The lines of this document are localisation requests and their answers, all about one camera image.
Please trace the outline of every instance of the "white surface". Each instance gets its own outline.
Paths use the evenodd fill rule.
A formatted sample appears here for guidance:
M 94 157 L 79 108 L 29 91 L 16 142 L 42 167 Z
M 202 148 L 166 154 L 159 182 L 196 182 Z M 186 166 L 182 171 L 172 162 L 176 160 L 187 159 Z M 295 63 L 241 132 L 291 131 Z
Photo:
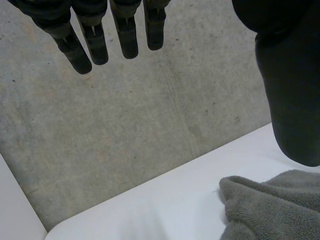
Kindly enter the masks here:
M 0 154 L 0 239 L 44 240 L 47 231 Z
M 260 182 L 291 169 L 320 172 L 288 159 L 269 124 L 65 220 L 46 240 L 218 240 L 221 178 Z

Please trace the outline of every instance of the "gray concrete surface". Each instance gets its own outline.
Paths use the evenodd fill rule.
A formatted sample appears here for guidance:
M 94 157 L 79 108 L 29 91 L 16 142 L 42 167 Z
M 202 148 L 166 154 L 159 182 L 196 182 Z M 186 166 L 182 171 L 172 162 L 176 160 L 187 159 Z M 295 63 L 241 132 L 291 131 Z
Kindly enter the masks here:
M 0 9 L 0 153 L 47 230 L 271 121 L 255 34 L 230 0 L 172 0 L 156 52 L 140 7 L 134 60 L 108 10 L 109 62 L 88 75 L 29 17 Z

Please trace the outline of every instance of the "robotic arm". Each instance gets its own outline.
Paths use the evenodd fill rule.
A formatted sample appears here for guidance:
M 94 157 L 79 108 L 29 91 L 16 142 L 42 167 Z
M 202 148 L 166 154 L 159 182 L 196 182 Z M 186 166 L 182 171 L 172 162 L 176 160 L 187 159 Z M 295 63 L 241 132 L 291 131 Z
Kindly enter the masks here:
M 91 59 L 96 65 L 108 62 L 102 18 L 107 11 L 107 0 L 8 0 L 34 23 L 50 34 L 58 48 L 80 74 L 92 70 L 91 62 L 70 24 L 72 7 L 80 24 Z M 170 0 L 143 1 L 147 44 L 158 50 L 164 43 L 165 7 Z M 110 0 L 111 12 L 118 33 L 123 56 L 133 59 L 138 55 L 135 13 L 141 0 Z

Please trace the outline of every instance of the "terry cloth towel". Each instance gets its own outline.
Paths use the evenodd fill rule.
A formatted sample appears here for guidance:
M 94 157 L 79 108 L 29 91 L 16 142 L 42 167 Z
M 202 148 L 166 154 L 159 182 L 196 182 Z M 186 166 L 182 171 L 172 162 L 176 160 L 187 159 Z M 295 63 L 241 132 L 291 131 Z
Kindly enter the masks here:
M 258 183 L 220 180 L 228 220 L 221 240 L 320 240 L 320 174 L 284 172 Z

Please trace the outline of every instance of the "gray cloth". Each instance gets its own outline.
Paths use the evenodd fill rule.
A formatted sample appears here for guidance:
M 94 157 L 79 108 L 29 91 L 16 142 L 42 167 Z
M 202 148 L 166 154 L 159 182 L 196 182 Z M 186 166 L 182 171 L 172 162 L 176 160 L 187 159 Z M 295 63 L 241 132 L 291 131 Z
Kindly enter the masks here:
M 221 240 L 320 240 L 320 174 L 284 172 L 258 183 L 220 180 L 228 225 Z

